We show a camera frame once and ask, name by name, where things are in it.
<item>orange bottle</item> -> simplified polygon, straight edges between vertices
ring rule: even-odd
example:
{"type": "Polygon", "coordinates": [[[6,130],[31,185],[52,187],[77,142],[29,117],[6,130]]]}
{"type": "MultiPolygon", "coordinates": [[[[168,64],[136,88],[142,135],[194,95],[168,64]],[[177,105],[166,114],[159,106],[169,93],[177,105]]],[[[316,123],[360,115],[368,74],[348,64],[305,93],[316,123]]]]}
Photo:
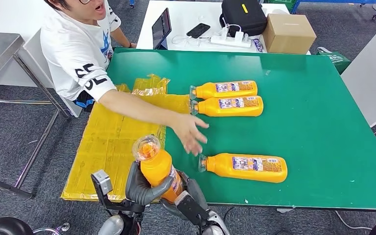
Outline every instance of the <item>orange bottle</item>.
{"type": "Polygon", "coordinates": [[[287,177],[286,161],[280,157],[220,153],[213,157],[200,155],[198,170],[211,171],[222,177],[283,182],[287,177]]]}
{"type": "Polygon", "coordinates": [[[259,116],[263,112],[260,96],[209,98],[191,101],[191,114],[205,114],[210,117],[259,116]]]}
{"type": "Polygon", "coordinates": [[[161,149],[158,138],[153,135],[138,139],[133,144],[133,155],[141,162],[141,171],[148,182],[158,186],[168,175],[174,177],[171,188],[162,197],[173,203],[183,191],[181,177],[172,165],[171,155],[161,149]]]}
{"type": "Polygon", "coordinates": [[[189,97],[191,99],[247,95],[257,95],[257,84],[255,81],[207,82],[199,87],[191,86],[189,90],[189,97]]]}

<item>cardboard box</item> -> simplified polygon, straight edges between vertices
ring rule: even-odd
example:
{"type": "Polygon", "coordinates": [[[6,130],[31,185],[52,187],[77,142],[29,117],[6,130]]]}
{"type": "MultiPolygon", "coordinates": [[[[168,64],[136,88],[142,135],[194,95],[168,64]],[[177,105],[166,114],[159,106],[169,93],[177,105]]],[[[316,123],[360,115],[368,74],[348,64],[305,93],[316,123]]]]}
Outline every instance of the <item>cardboard box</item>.
{"type": "Polygon", "coordinates": [[[306,54],[316,35],[304,15],[269,14],[263,39],[269,53],[306,54]]]}

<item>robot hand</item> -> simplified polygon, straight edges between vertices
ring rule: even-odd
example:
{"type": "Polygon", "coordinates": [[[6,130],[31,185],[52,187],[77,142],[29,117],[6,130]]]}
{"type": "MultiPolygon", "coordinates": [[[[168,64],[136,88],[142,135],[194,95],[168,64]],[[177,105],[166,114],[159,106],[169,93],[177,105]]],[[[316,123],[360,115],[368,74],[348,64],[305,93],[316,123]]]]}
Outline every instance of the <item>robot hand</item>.
{"type": "Polygon", "coordinates": [[[171,187],[172,181],[173,178],[168,176],[160,185],[151,188],[151,185],[143,176],[139,164],[133,162],[130,166],[126,182],[126,198],[137,204],[146,206],[164,194],[171,187]]]}
{"type": "MultiPolygon", "coordinates": [[[[178,171],[178,173],[181,177],[181,180],[183,181],[184,190],[186,190],[204,210],[207,210],[207,201],[205,200],[205,196],[202,193],[197,181],[195,179],[189,178],[182,171],[178,171]]],[[[185,217],[185,215],[183,215],[182,212],[176,208],[175,204],[170,203],[168,200],[164,198],[161,198],[160,202],[163,204],[165,209],[167,209],[171,214],[176,215],[183,220],[188,220],[187,217],[185,217]]]]}

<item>man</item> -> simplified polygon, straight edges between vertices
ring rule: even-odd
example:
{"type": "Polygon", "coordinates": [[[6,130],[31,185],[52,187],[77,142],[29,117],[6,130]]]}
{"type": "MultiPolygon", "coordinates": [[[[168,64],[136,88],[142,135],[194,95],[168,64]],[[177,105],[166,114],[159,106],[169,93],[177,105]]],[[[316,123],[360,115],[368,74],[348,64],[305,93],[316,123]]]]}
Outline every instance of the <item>man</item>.
{"type": "Polygon", "coordinates": [[[151,105],[137,96],[116,90],[106,69],[113,56],[113,37],[124,47],[136,47],[119,28],[120,19],[107,0],[44,0],[53,10],[41,29],[41,45],[57,93],[86,108],[97,101],[113,112],[171,127],[187,153],[202,152],[206,143],[192,115],[151,105]]]}

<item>green tabletop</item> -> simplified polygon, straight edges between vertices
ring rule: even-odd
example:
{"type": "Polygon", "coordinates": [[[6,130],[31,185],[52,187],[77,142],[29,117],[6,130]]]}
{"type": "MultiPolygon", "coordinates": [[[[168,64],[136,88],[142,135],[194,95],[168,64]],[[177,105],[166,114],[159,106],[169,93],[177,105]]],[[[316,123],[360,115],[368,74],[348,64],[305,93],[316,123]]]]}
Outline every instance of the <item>green tabletop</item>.
{"type": "Polygon", "coordinates": [[[171,79],[169,94],[206,82],[255,80],[259,117],[207,117],[204,154],[283,157],[283,183],[223,178],[197,170],[167,129],[165,149],[176,168],[198,181],[209,203],[376,210],[376,137],[328,58],[323,56],[122,50],[108,69],[116,84],[137,77],[171,79]]]}

